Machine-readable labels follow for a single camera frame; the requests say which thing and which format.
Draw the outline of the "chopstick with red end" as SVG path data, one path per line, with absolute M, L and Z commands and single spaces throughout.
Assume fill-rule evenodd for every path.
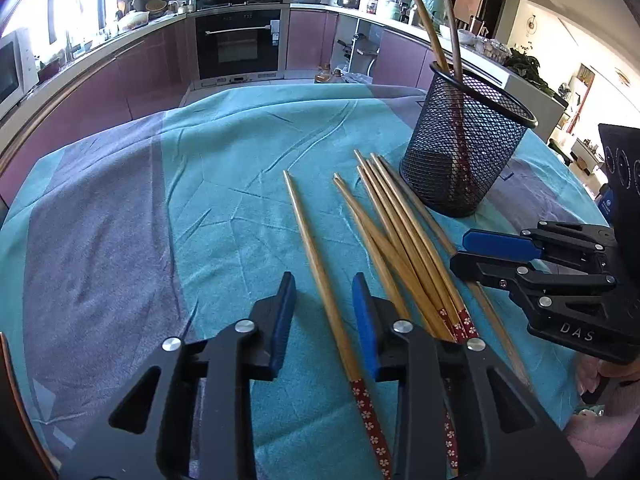
M 348 379 L 350 390 L 352 390 L 352 396 L 355 399 L 364 430 L 366 430 L 368 441 L 376 458 L 381 477 L 383 479 L 390 479 L 392 478 L 390 447 L 384 437 L 378 415 L 371 400 L 370 392 L 363 379 L 355 351 L 347 335 L 329 275 L 326 273 L 319 249 L 311 235 L 310 226 L 303 211 L 302 202 L 296 192 L 293 179 L 288 170 L 283 170 L 282 174 L 286 188 L 288 189 L 288 196 L 290 196 L 310 272 L 316 283 L 322 307 L 328 319 L 337 352 L 340 356 L 346 378 Z

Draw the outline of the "dark chopstick in holder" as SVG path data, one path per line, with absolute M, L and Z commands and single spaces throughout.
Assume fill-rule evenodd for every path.
M 449 36 L 451 42 L 452 64 L 454 64 L 454 76 L 457 81 L 463 82 L 462 59 L 460 54 L 460 44 L 457 30 L 456 17 L 454 16 L 454 6 L 451 0 L 444 0 L 449 23 Z

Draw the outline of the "teal grey tablecloth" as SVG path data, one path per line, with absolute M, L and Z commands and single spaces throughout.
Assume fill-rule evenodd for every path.
M 1 329 L 43 447 L 66 460 L 166 338 L 215 336 L 291 273 L 283 368 L 252 388 L 259 477 L 378 478 L 288 194 L 354 334 L 352 278 L 382 288 L 333 177 L 366 204 L 357 156 L 397 165 L 424 99 L 363 84 L 237 88 L 40 159 L 1 229 Z

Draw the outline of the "white microwave oven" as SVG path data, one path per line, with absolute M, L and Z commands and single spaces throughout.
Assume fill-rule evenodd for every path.
M 38 68 L 26 28 L 19 28 L 1 38 L 0 49 L 0 118 L 38 84 Z

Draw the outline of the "light chopstick in holder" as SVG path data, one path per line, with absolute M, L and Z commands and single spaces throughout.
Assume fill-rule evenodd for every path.
M 430 38 L 437 65 L 443 72 L 448 72 L 449 64 L 438 40 L 430 14 L 428 14 L 423 0 L 413 1 L 416 3 L 416 10 L 418 10 L 422 25 L 427 32 L 428 38 Z

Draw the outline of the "bamboo chopstick red floral end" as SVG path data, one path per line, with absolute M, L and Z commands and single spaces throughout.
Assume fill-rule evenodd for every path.
M 422 313 L 428 328 L 437 338 L 454 341 L 454 334 L 438 313 L 434 304 L 431 302 L 431 299 L 428 298 L 426 292 L 424 292 L 420 280 L 413 275 L 408 263 L 406 263 L 406 260 L 399 255 L 399 252 L 395 249 L 392 243 L 371 220 L 366 211 L 361 207 L 360 203 L 357 202 L 356 198 L 352 196 L 352 192 L 349 191 L 347 184 L 337 172 L 333 175 L 333 182 L 340 190 L 358 221 L 362 224 L 364 232 L 366 232 L 367 236 L 373 240 L 378 251 L 392 266 L 398 275 L 398 278 L 400 278 L 406 286 L 406 289 L 410 292 L 416 306 Z

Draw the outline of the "black mesh utensil holder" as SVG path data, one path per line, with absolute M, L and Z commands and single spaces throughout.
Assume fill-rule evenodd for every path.
M 430 65 L 431 87 L 399 164 L 428 208 L 472 214 L 515 152 L 535 115 L 517 98 L 470 70 L 457 79 Z

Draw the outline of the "green leafy vegetables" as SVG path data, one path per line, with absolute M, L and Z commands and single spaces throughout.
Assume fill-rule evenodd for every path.
M 503 66 L 547 96 L 554 96 L 554 91 L 539 75 L 540 63 L 534 56 L 511 48 L 511 55 L 503 62 Z

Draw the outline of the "built-in black oven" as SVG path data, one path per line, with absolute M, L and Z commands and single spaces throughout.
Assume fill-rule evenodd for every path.
M 195 19 L 200 79 L 276 72 L 280 10 L 242 10 Z

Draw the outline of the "plain brown chopstick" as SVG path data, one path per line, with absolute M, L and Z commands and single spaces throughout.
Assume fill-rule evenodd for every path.
M 392 166 L 390 166 L 390 163 L 384 157 L 372 154 L 371 158 L 380 168 L 384 167 L 384 176 L 390 177 L 395 184 L 398 184 L 402 189 L 402 192 L 404 192 L 405 196 L 407 196 L 408 199 L 411 200 L 414 209 L 426 221 L 431 231 L 439 240 L 439 243 L 446 250 L 448 256 L 454 256 L 458 252 L 456 246 L 451 243 L 451 240 L 449 239 L 445 231 L 440 227 L 440 225 L 437 223 L 428 209 L 424 207 L 424 205 L 418 199 L 418 196 L 416 196 L 416 193 L 410 190 L 408 184 L 401 179 L 401 176 L 398 174 L 398 172 L 393 169 Z M 530 380 L 528 371 L 526 370 L 526 366 L 520 354 L 518 353 L 518 349 L 516 348 L 516 345 L 513 343 L 510 335 L 506 331 L 506 326 L 504 326 L 503 322 L 498 317 L 498 313 L 494 307 L 494 304 L 487 296 L 483 287 L 480 286 L 480 284 L 478 284 L 477 282 L 466 282 L 465 285 L 468 286 L 468 289 L 472 292 L 476 301 L 482 307 L 486 318 L 490 322 L 492 328 L 494 329 L 494 332 L 500 340 L 502 348 L 506 350 L 506 355 L 508 356 L 513 366 L 515 375 L 518 376 L 518 379 L 524 385 L 526 385 L 526 387 L 529 388 L 530 391 L 534 391 L 533 383 Z

